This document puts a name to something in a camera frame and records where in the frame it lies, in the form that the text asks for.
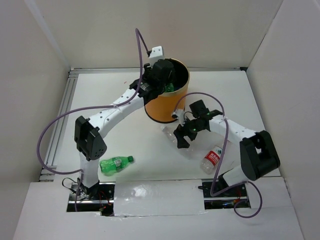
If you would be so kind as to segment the clear crushed bottle white cap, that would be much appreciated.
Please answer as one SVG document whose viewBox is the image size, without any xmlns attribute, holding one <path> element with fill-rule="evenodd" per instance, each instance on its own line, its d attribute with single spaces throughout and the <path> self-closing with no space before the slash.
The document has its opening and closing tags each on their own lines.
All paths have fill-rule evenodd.
<svg viewBox="0 0 320 240">
<path fill-rule="evenodd" d="M 197 156 L 196 150 L 193 147 L 189 148 L 178 148 L 178 140 L 176 136 L 174 135 L 173 130 L 165 125 L 162 125 L 160 127 L 162 133 L 166 136 L 168 139 L 168 142 L 170 146 L 180 155 L 182 155 L 184 158 L 187 158 L 189 160 L 195 158 Z"/>
</svg>

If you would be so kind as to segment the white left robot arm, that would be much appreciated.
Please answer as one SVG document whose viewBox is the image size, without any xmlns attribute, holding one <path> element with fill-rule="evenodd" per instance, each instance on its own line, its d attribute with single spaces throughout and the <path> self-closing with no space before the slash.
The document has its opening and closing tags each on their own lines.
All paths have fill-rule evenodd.
<svg viewBox="0 0 320 240">
<path fill-rule="evenodd" d="M 153 66 L 145 64 L 141 79 L 135 80 L 112 105 L 89 118 L 80 116 L 75 121 L 74 140 L 80 156 L 78 177 L 81 194 L 88 200 L 99 193 L 99 159 L 107 151 L 104 138 L 118 123 L 134 111 L 143 108 L 165 91 L 165 85 L 176 80 L 170 58 L 160 59 Z"/>
</svg>

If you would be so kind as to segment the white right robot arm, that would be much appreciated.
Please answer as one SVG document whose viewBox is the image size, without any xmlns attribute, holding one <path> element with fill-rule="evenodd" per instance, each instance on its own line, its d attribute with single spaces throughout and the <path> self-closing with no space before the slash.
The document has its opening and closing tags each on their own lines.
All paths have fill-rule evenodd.
<svg viewBox="0 0 320 240">
<path fill-rule="evenodd" d="M 214 177 L 211 196 L 230 196 L 236 186 L 256 181 L 280 166 L 275 145 L 267 131 L 257 132 L 227 119 L 221 111 L 209 110 L 202 100 L 192 103 L 190 110 L 193 119 L 185 117 L 182 109 L 176 109 L 172 113 L 172 117 L 179 121 L 173 132 L 177 139 L 177 148 L 189 148 L 190 144 L 185 138 L 193 141 L 198 132 L 203 130 L 219 134 L 239 146 L 240 164 Z"/>
</svg>

